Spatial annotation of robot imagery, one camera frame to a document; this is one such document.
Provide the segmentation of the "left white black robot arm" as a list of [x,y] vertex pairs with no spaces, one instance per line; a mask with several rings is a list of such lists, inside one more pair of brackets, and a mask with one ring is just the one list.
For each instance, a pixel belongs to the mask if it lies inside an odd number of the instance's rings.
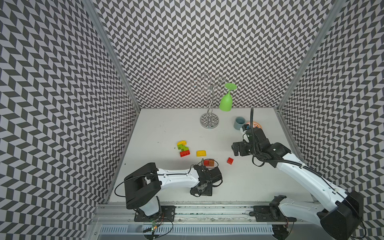
[[209,169],[197,164],[185,170],[166,170],[148,163],[117,184],[114,194],[125,199],[128,210],[153,219],[163,214],[158,197],[161,191],[187,188],[193,197],[211,197],[213,188],[222,183],[223,176],[218,167]]

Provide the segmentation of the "yellow long lego brick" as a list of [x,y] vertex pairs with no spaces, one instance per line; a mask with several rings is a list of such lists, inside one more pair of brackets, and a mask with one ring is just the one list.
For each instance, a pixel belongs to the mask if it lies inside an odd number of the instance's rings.
[[186,141],[180,141],[180,142],[177,143],[177,146],[178,145],[186,146],[187,142]]

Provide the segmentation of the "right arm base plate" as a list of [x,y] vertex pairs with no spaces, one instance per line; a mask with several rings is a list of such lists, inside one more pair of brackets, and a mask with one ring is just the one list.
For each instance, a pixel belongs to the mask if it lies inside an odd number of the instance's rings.
[[296,218],[286,217],[278,207],[270,206],[253,206],[250,216],[255,217],[257,222],[274,222],[274,223],[294,223]]

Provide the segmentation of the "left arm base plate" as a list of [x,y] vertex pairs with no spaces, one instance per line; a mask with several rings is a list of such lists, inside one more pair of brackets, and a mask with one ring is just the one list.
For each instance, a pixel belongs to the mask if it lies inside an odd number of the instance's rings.
[[173,222],[175,218],[176,207],[175,206],[160,206],[160,211],[152,216],[145,215],[144,211],[137,209],[135,214],[135,222],[160,222],[163,219],[168,219]]

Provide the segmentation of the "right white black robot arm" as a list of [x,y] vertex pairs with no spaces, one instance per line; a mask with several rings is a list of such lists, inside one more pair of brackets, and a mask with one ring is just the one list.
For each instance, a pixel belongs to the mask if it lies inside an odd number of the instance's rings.
[[363,223],[364,197],[356,191],[347,192],[326,180],[302,162],[281,143],[270,143],[261,128],[244,125],[242,141],[232,144],[235,156],[252,156],[263,165],[269,164],[289,175],[317,203],[295,201],[279,195],[269,203],[266,213],[273,221],[300,219],[321,226],[335,240],[348,240]]

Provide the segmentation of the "green lego brick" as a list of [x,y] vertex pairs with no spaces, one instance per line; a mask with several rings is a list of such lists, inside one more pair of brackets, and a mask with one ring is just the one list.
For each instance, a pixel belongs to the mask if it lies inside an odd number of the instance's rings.
[[181,151],[181,152],[185,152],[185,151],[188,151],[189,148],[185,145],[177,145],[178,149]]

